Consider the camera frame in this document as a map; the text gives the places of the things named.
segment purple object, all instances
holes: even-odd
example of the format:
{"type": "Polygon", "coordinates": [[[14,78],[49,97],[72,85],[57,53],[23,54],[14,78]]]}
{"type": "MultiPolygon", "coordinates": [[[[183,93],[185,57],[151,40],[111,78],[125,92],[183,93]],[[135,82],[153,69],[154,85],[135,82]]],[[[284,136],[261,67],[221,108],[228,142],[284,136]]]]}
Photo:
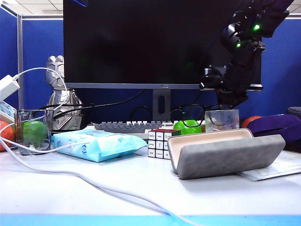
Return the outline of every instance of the purple object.
{"type": "Polygon", "coordinates": [[[254,137],[280,134],[286,142],[301,138],[301,119],[291,114],[278,114],[261,117],[247,126],[254,137]]]}

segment orange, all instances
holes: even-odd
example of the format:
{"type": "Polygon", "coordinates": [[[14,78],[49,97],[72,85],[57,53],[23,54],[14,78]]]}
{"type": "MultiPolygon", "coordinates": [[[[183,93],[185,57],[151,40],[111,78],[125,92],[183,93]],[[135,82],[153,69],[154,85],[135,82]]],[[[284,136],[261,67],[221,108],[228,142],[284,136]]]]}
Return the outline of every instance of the orange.
{"type": "MultiPolygon", "coordinates": [[[[5,121],[0,121],[0,129],[4,128],[5,126],[7,126],[8,123],[5,121]]],[[[1,133],[1,137],[4,137],[8,140],[14,140],[15,139],[15,133],[14,133],[14,129],[10,126],[7,127],[2,133],[1,133]]],[[[0,144],[0,152],[4,151],[5,148],[0,144]]]]}
{"type": "Polygon", "coordinates": [[[242,128],[247,128],[247,126],[248,126],[248,124],[250,123],[250,122],[252,122],[253,120],[255,120],[255,119],[258,119],[258,118],[261,118],[262,116],[258,116],[258,115],[256,115],[256,116],[252,116],[252,117],[249,117],[249,118],[247,118],[246,120],[244,120],[244,122],[243,122],[243,124],[242,124],[242,128]]]}

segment blue plastic package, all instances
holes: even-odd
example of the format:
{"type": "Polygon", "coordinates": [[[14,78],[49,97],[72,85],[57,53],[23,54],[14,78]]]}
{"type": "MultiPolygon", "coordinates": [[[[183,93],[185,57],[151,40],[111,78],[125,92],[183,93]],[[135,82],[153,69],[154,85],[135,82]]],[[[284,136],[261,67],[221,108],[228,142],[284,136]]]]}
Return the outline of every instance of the blue plastic package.
{"type": "Polygon", "coordinates": [[[109,133],[95,129],[82,129],[54,134],[51,139],[53,148],[78,142],[89,142],[62,148],[57,152],[76,156],[95,162],[131,154],[147,146],[141,138],[128,134],[109,133]]]}

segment open glasses case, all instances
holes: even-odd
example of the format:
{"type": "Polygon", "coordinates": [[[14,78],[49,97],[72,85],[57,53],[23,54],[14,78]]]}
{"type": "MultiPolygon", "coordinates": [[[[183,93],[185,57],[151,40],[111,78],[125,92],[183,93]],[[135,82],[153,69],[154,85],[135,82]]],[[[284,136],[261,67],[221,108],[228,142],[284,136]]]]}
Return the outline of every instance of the open glasses case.
{"type": "Polygon", "coordinates": [[[267,167],[285,141],[281,135],[253,137],[243,128],[171,137],[167,144],[174,173],[192,179],[267,167]]]}

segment white desk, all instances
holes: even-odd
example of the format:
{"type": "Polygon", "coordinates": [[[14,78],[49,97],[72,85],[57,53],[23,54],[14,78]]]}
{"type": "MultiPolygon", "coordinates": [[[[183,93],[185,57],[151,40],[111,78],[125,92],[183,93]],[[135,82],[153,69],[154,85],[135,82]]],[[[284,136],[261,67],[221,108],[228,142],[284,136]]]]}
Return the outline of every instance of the white desk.
{"type": "MultiPolygon", "coordinates": [[[[180,215],[301,215],[301,174],[252,182],[241,176],[180,180],[169,160],[146,156],[92,162],[59,153],[20,156],[41,169],[73,170],[143,194],[180,215]]],[[[80,178],[33,172],[0,153],[2,214],[158,215],[80,178]]]]}

